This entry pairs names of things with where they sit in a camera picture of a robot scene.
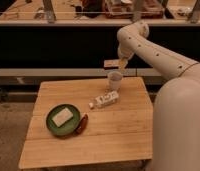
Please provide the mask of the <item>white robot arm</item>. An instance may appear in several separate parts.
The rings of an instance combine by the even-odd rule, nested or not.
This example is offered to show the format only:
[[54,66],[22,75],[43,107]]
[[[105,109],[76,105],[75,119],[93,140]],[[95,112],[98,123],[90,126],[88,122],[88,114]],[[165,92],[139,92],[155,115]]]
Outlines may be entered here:
[[117,32],[118,56],[139,56],[167,82],[153,107],[152,171],[200,171],[200,62],[147,39],[143,21]]

